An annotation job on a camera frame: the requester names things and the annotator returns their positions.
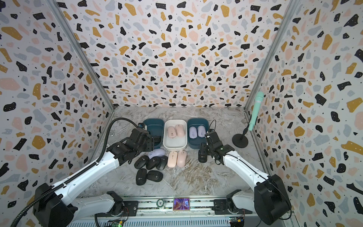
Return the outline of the black mouse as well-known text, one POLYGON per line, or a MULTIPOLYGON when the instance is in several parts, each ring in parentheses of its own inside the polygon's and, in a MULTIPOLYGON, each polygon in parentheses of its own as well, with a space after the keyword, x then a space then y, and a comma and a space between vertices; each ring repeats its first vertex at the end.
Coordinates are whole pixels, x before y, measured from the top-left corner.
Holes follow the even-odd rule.
POLYGON ((198 153, 198 161, 200 163, 206 163, 208 160, 208 152, 204 149, 200 149, 198 153))
POLYGON ((150 170, 147 173, 147 180, 153 181, 153 182, 160 182, 163 179, 163 173, 156 171, 156 170, 150 170))
POLYGON ((136 169, 142 169, 149 162, 149 157, 144 155, 141 156, 135 163, 134 167, 136 169))
POLYGON ((162 171, 165 169, 165 167, 167 166, 168 163, 168 157, 167 156, 160 156, 160 162, 159 164, 156 166, 157 170, 162 171))
POLYGON ((162 140, 161 136, 153 136, 153 140, 155 144, 159 144, 162 140))
POLYGON ((147 181, 147 170, 142 168, 139 169, 136 175, 136 185, 144 185, 147 181))
POLYGON ((155 168, 160 163, 160 157, 155 156, 149 159, 148 163, 146 164, 146 169, 151 170, 155 168))

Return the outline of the purple mouse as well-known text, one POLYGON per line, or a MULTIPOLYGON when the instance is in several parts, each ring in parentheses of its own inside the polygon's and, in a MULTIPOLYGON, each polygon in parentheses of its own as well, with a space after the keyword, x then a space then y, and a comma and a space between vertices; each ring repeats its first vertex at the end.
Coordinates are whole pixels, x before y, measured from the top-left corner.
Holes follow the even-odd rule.
POLYGON ((192 126, 189 128, 189 137, 190 139, 195 139, 198 137, 198 131, 196 127, 192 126))
POLYGON ((162 148, 157 148, 148 153, 148 157, 151 159, 153 157, 161 157, 165 155, 165 150, 162 148))
POLYGON ((201 138, 204 138, 205 137, 205 134, 206 134, 206 128, 204 125, 200 125, 198 126, 198 136, 201 137, 201 138))

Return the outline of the pink mouse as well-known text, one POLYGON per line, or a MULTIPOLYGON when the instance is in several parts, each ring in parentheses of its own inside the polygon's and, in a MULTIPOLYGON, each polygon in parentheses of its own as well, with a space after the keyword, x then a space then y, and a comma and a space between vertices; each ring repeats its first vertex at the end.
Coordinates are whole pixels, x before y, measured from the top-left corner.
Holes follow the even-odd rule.
POLYGON ((169 153, 168 162, 167 162, 167 165, 168 165, 169 168, 176 167, 176 165, 177 165, 177 157, 178 157, 178 152, 171 151, 169 153))
POLYGON ((184 126, 182 124, 177 124, 175 126, 176 129, 176 133, 178 137, 184 137, 185 136, 185 130, 184 130, 184 126))
POLYGON ((178 152, 177 156, 177 166, 184 167, 186 165, 187 152, 182 150, 178 152))
POLYGON ((168 137, 171 138, 171 139, 177 137, 177 131, 176 131, 175 127, 174 126, 169 126, 167 128, 167 134, 168 134, 168 137))

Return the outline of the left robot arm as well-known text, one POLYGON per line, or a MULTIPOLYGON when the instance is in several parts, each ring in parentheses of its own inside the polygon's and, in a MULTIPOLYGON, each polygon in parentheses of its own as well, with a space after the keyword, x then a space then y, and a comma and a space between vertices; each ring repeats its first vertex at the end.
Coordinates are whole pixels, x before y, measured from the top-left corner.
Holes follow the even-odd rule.
POLYGON ((54 185, 36 189, 33 214, 43 227, 66 227, 94 214, 111 216, 126 211, 122 197, 113 191, 101 196, 79 199, 78 196, 107 173, 132 160, 142 152, 154 149, 154 138, 142 128, 132 130, 129 137, 108 147, 104 155, 70 177, 54 185))

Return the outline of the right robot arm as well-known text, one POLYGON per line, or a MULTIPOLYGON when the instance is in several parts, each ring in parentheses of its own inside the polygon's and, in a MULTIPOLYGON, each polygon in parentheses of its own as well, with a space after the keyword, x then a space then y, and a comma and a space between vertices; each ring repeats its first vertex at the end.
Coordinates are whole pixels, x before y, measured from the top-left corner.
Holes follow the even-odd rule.
POLYGON ((214 211, 231 214, 255 212, 269 226, 277 220, 283 220, 286 213, 292 213, 291 202, 278 175, 270 176, 254 167, 232 146, 224 145, 215 131, 207 132, 205 138, 206 142, 199 149, 199 161, 203 162, 207 156, 211 156, 218 165, 233 170, 253 190, 252 193, 234 190, 222 204, 214 202, 214 211))

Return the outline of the left teal storage box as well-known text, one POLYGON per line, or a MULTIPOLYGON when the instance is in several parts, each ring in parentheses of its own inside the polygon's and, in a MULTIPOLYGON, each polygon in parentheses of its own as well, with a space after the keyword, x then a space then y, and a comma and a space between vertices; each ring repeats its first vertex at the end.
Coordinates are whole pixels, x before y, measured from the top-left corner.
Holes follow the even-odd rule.
POLYGON ((146 130, 153 136, 161 136, 162 140, 159 144, 154 144, 154 149, 161 148, 164 135, 164 121, 159 118, 149 118, 143 121, 146 130))

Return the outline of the teal storage box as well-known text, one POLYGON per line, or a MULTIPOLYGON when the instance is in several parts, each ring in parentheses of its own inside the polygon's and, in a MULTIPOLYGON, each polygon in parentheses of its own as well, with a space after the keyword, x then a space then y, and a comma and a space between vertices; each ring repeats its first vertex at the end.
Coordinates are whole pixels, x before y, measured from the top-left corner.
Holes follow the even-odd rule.
POLYGON ((194 126, 198 129, 198 126, 200 125, 204 125, 206 128, 206 133, 208 132, 209 129, 209 122, 207 119, 205 118, 192 118, 189 119, 187 122, 187 132, 188 132, 188 145, 192 148, 192 149, 199 149, 202 143, 206 143, 206 138, 201 138, 201 137, 197 137, 195 139, 190 139, 189 137, 189 128, 194 126))
POLYGON ((154 149, 161 148, 164 135, 164 121, 159 118, 149 118, 143 121, 146 130, 153 136, 161 136, 162 140, 159 144, 154 144, 154 149))

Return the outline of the right teal storage box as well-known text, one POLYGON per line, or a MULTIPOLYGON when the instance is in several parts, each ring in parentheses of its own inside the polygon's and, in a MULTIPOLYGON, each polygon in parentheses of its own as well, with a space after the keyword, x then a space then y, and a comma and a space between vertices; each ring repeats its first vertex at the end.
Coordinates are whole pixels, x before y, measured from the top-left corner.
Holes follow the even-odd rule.
POLYGON ((208 132, 209 129, 209 122, 207 119, 205 118, 192 118, 189 119, 187 122, 187 132, 188 132, 188 145, 192 148, 192 149, 199 149, 202 143, 206 143, 206 138, 201 138, 201 137, 197 137, 195 139, 190 139, 189 137, 189 128, 194 126, 198 129, 198 126, 200 125, 204 125, 206 128, 206 133, 208 132))

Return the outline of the white storage box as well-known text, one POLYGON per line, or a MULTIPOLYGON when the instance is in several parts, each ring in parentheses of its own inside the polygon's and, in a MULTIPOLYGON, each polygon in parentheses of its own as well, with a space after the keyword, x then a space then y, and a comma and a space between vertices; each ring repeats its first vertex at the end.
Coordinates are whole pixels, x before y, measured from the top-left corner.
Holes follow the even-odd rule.
POLYGON ((163 146, 168 151, 180 151, 186 149, 188 145, 188 132, 187 132, 187 123, 181 119, 171 119, 165 122, 164 124, 164 136, 163 136, 163 146), (184 137, 175 137, 173 139, 168 137, 167 128, 169 126, 176 126, 177 124, 182 124, 185 130, 184 137))

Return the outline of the green microphone on stand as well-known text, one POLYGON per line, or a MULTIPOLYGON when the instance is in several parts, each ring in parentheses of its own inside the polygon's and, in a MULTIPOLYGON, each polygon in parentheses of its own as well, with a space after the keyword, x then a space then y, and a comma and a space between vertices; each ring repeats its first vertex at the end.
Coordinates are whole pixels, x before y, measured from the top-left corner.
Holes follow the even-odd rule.
POLYGON ((263 99, 264 99, 264 93, 259 91, 256 94, 256 97, 254 99, 254 101, 255 101, 254 108, 252 110, 252 114, 251 114, 248 126, 246 126, 246 128, 243 130, 242 134, 235 134, 232 138, 232 142, 236 147, 245 148, 248 146, 249 142, 248 142, 248 138, 246 137, 246 134, 248 131, 252 131, 256 124, 257 117, 258 117, 263 99))

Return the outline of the round green button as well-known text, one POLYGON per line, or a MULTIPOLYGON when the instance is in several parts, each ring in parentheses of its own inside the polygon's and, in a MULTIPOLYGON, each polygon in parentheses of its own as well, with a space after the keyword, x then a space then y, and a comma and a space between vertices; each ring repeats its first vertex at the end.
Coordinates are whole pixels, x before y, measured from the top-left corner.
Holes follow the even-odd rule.
POLYGON ((159 209, 165 209, 165 202, 164 202, 164 200, 163 199, 158 199, 157 200, 157 207, 159 208, 159 209))

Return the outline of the small colourful screen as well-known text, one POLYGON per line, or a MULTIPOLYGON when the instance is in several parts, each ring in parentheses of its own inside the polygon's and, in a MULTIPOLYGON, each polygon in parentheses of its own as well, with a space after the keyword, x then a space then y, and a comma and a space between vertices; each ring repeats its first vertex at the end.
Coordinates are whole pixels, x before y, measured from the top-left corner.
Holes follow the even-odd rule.
POLYGON ((174 198, 173 211, 189 211, 190 207, 190 198, 174 198))

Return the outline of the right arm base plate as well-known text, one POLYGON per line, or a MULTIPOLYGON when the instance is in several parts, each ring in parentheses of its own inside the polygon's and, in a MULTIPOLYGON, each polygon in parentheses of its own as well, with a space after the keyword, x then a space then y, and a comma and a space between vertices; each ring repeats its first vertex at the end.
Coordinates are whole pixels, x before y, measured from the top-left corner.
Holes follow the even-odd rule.
POLYGON ((227 199, 216 199, 213 201, 212 210, 216 215, 243 215, 252 214, 252 211, 246 209, 232 208, 227 204, 227 199))

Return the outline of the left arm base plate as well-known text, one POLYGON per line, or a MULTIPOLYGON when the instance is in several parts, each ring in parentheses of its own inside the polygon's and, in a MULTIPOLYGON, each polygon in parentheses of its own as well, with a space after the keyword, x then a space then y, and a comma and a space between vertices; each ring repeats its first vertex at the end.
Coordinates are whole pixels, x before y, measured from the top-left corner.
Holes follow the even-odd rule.
POLYGON ((135 217, 138 210, 138 201, 117 201, 105 217, 135 217))

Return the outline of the aluminium front rail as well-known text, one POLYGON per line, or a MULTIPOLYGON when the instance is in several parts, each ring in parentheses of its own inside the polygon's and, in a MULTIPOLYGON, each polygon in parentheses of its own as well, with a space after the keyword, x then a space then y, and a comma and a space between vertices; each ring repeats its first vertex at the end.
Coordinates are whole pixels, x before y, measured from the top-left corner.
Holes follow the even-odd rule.
POLYGON ((190 197, 189 211, 173 211, 173 197, 162 198, 165 209, 157 207, 154 197, 129 197, 124 201, 138 201, 135 217, 105 217, 99 214, 70 223, 71 227, 265 227, 257 213, 243 215, 216 215, 213 201, 221 197, 190 197))

